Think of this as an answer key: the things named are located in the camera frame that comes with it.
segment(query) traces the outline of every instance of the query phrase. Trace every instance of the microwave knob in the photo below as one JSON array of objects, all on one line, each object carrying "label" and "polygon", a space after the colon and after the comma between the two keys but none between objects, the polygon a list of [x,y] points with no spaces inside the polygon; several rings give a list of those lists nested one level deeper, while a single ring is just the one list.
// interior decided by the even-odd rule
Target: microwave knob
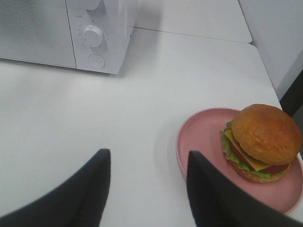
[{"label": "microwave knob", "polygon": [[84,29],[82,39],[89,47],[98,47],[105,42],[103,31],[94,25],[89,25]]},{"label": "microwave knob", "polygon": [[98,6],[100,5],[101,0],[82,0],[85,8],[87,10],[94,10],[96,8],[98,8]]}]

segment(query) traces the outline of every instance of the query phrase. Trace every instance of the white wall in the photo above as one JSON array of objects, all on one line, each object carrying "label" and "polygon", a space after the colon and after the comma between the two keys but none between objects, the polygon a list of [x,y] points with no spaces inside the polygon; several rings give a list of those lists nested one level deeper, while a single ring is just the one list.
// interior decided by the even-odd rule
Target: white wall
[{"label": "white wall", "polygon": [[303,0],[239,0],[279,99],[303,69]]}]

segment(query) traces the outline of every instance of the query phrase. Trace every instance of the microwave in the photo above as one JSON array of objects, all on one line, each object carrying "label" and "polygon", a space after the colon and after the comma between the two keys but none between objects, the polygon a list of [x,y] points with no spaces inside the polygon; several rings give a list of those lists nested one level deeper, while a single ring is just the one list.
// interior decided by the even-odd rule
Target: microwave
[{"label": "microwave", "polygon": [[0,0],[0,58],[117,74],[138,0]]}]

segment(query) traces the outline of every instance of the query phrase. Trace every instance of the sesame-free bun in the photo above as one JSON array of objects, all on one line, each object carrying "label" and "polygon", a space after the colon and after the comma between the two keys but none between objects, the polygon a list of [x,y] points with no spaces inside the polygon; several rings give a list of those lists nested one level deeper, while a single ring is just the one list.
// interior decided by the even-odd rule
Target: sesame-free bun
[{"label": "sesame-free bun", "polygon": [[293,119],[279,108],[264,104],[240,111],[232,121],[232,133],[248,155],[277,166],[290,163],[302,144]]},{"label": "sesame-free bun", "polygon": [[280,179],[282,176],[284,176],[290,169],[290,164],[288,166],[288,168],[283,172],[283,173],[278,173],[278,174],[273,174],[271,176],[271,178],[261,178],[258,177],[255,174],[250,174],[247,171],[243,170],[243,169],[239,169],[237,166],[238,164],[234,161],[230,161],[232,167],[236,170],[236,172],[242,176],[243,178],[250,180],[250,181],[254,181],[254,182],[258,182],[258,183],[266,183],[266,182],[271,182],[271,181],[276,181],[278,179]]}]

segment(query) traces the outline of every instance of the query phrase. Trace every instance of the hamburger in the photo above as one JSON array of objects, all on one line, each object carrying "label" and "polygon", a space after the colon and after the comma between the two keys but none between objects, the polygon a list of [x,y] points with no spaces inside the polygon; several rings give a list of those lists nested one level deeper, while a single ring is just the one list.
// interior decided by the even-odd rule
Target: hamburger
[{"label": "hamburger", "polygon": [[253,104],[220,132],[223,152],[245,179],[276,181],[290,169],[298,155],[302,135],[293,119],[277,107]]}]

